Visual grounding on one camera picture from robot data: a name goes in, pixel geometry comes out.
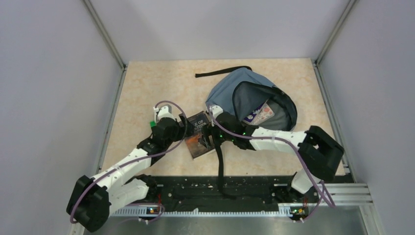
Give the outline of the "Tale of Two Cities book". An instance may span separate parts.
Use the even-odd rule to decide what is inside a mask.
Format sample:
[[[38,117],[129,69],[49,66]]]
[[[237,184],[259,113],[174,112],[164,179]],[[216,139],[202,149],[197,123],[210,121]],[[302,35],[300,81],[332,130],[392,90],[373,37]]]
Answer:
[[[215,148],[212,145],[212,140],[210,140],[210,143],[206,143],[202,138],[203,127],[210,124],[206,113],[201,111],[195,115],[188,117],[187,120],[194,126],[193,135],[185,138],[185,143],[188,147],[192,159],[196,159],[200,156],[214,152]]]

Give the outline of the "blue grey student backpack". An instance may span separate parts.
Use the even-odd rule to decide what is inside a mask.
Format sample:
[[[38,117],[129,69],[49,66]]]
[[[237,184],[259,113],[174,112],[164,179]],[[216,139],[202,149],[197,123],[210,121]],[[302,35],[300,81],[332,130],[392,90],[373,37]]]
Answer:
[[[205,77],[225,74],[206,99],[206,107],[218,105],[224,113],[242,120],[255,108],[267,103],[275,115],[258,126],[270,130],[292,131],[298,118],[297,107],[289,95],[278,88],[263,75],[252,70],[249,66],[238,66],[207,73],[197,73],[195,77]],[[214,146],[218,161],[218,189],[223,192],[224,160],[221,146]]]

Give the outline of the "Little Women floral book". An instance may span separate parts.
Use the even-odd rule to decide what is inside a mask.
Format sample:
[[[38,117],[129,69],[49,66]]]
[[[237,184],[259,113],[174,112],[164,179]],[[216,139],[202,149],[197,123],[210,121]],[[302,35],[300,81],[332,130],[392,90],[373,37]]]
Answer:
[[[272,108],[267,104],[264,103],[261,107],[260,112],[255,116],[254,120],[252,121],[253,125],[259,125],[268,119],[272,118],[275,115]]]

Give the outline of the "purple game card pack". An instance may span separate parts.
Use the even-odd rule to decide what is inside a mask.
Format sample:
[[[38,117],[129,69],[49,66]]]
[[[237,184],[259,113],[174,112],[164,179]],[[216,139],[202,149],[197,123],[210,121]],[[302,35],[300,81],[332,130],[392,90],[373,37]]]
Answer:
[[[242,121],[246,124],[255,124],[257,120],[257,116],[263,111],[263,109],[267,106],[266,103],[259,105],[253,111],[251,111]]]

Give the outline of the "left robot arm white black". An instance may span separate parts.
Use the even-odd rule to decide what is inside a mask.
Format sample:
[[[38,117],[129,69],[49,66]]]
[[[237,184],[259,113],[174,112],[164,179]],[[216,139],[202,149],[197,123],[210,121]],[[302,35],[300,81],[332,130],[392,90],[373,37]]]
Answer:
[[[154,201],[157,189],[137,173],[171,152],[171,144],[179,145],[193,135],[194,125],[184,114],[179,117],[180,122],[173,117],[161,118],[151,127],[151,135],[124,159],[92,177],[83,175],[78,178],[66,208],[70,222],[95,232],[118,209],[140,199]]]

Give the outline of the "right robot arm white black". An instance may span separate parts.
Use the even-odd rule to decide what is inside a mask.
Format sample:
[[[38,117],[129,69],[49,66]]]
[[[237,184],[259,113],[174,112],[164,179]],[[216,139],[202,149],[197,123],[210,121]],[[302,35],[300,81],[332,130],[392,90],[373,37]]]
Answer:
[[[312,125],[306,131],[270,130],[248,125],[229,113],[221,113],[202,128],[200,143],[221,146],[229,141],[243,150],[273,150],[295,155],[302,170],[295,173],[287,196],[301,201],[318,183],[331,182],[344,155],[344,148],[322,128]]]

